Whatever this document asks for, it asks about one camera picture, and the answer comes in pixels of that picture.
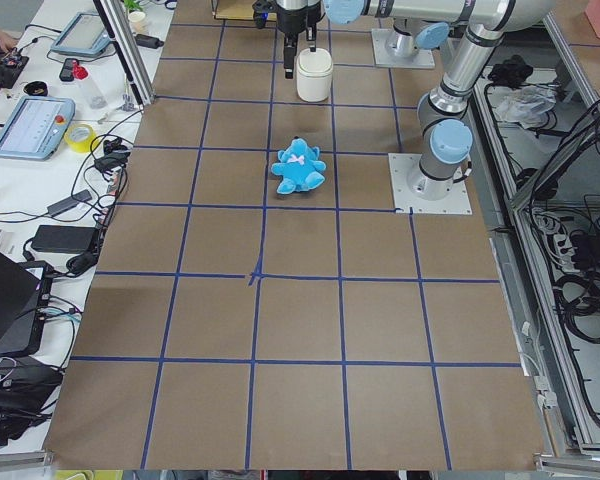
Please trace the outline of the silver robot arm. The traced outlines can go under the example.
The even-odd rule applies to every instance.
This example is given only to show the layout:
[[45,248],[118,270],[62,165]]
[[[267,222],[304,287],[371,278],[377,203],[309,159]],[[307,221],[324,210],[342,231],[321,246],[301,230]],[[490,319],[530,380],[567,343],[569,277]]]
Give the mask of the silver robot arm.
[[464,26],[440,84],[421,98],[417,109],[424,149],[407,183],[415,195],[430,201],[449,194],[453,176],[470,152],[473,135],[462,118],[472,89],[503,35],[534,25],[553,7],[551,1],[256,1],[252,5],[259,27],[269,14],[276,16],[276,26],[284,35],[286,78],[293,76],[299,36],[315,45],[323,17],[338,24],[350,24],[361,16],[390,17],[402,32],[409,30],[411,21],[424,23],[425,28],[412,35],[420,49],[438,47],[450,28]]
[[390,29],[371,30],[376,62],[386,57],[385,63],[415,61],[419,55],[430,55],[448,37],[451,26],[444,21],[416,18],[394,18]]

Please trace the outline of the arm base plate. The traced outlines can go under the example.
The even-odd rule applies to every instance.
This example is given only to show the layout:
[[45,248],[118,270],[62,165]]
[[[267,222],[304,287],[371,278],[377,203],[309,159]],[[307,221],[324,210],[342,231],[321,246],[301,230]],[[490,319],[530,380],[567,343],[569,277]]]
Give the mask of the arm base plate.
[[393,29],[371,30],[374,61],[377,67],[429,70],[435,68],[430,50],[421,50],[414,37]]
[[420,169],[420,154],[389,153],[394,209],[404,214],[471,215],[461,166],[447,180],[433,180]]

